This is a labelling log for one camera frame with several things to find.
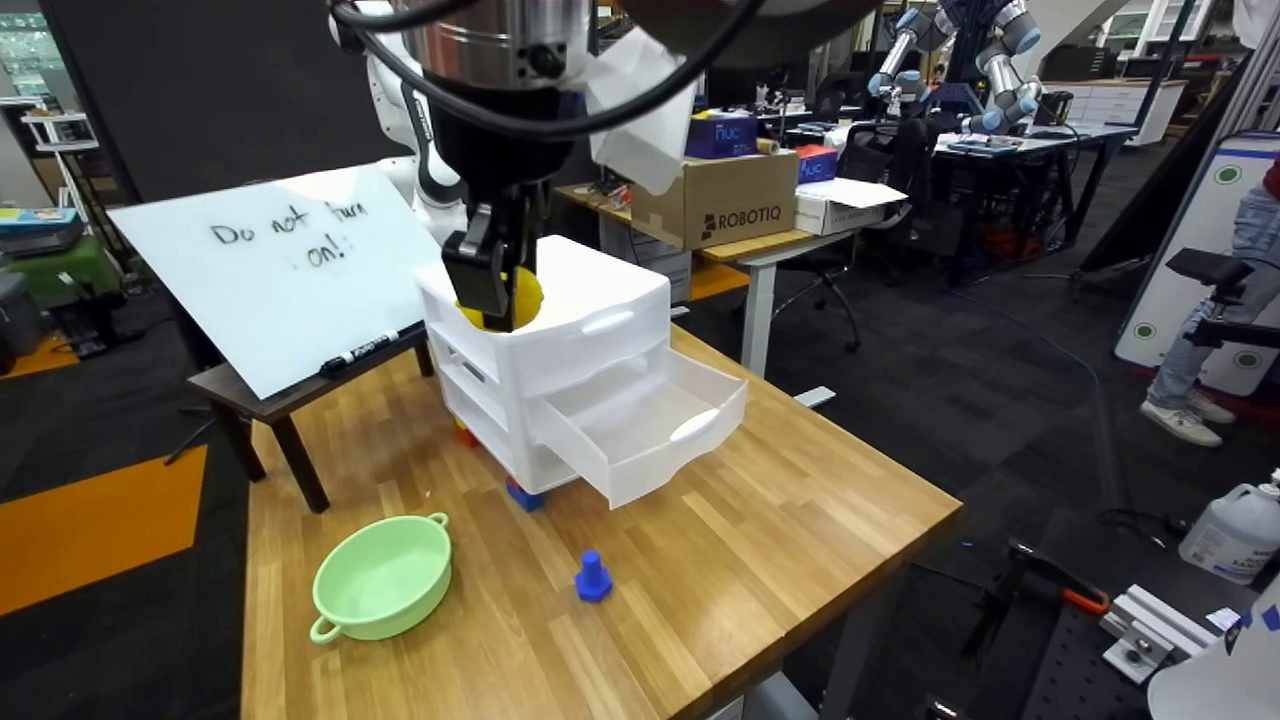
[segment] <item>light green bowl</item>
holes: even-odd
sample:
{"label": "light green bowl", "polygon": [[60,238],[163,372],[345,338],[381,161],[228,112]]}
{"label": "light green bowl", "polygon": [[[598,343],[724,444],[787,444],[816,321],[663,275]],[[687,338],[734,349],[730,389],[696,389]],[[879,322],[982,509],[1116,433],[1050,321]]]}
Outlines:
{"label": "light green bowl", "polygon": [[315,579],[310,644],[388,640],[428,620],[447,592],[447,517],[388,517],[341,539]]}

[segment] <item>orange floor mat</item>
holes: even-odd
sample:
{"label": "orange floor mat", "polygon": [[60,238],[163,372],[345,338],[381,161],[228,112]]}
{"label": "orange floor mat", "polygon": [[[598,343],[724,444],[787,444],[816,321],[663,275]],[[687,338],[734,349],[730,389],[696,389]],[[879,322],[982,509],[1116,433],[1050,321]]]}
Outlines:
{"label": "orange floor mat", "polygon": [[32,350],[23,350],[0,378],[54,372],[72,363],[80,363],[72,338],[65,330],[53,330]]}
{"label": "orange floor mat", "polygon": [[206,447],[0,502],[0,617],[192,549]]}

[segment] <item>black marker writing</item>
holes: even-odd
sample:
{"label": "black marker writing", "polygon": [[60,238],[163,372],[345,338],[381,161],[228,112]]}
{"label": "black marker writing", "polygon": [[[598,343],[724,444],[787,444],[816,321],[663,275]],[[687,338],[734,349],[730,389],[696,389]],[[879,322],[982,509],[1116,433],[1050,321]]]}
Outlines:
{"label": "black marker writing", "polygon": [[247,242],[253,228],[230,228],[230,222],[206,222],[211,238],[218,242]]}
{"label": "black marker writing", "polygon": [[364,205],[325,205],[336,219],[357,219],[364,217]]}
{"label": "black marker writing", "polygon": [[294,233],[298,222],[307,222],[307,210],[286,205],[286,217],[273,219],[273,233]]}
{"label": "black marker writing", "polygon": [[325,269],[333,260],[345,260],[348,250],[325,233],[325,242],[307,249],[307,262]]}

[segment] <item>person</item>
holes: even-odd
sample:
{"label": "person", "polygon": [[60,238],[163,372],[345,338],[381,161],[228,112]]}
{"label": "person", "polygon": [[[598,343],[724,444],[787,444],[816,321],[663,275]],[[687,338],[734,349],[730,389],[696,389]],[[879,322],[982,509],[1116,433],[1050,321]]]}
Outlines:
{"label": "person", "polygon": [[1280,296],[1280,161],[1271,161],[1266,176],[1243,191],[1236,207],[1232,255],[1253,269],[1238,301],[1217,304],[1208,296],[1190,309],[1184,330],[1173,338],[1156,378],[1148,383],[1148,398],[1140,402],[1150,424],[1197,447],[1225,444],[1208,424],[1232,424],[1236,413],[1220,406],[1197,389],[1210,343],[1197,343],[1188,330],[1197,330],[1200,321],[1253,322]]}

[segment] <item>white plastic drawer unit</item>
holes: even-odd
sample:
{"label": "white plastic drawer unit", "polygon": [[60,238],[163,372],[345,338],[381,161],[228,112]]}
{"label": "white plastic drawer unit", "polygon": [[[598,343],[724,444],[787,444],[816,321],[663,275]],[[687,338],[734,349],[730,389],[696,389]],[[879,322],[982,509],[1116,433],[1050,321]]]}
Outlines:
{"label": "white plastic drawer unit", "polygon": [[523,491],[582,474],[618,509],[734,433],[748,383],[673,350],[663,275],[560,234],[537,275],[541,317],[484,330],[444,269],[419,270],[444,402]]}

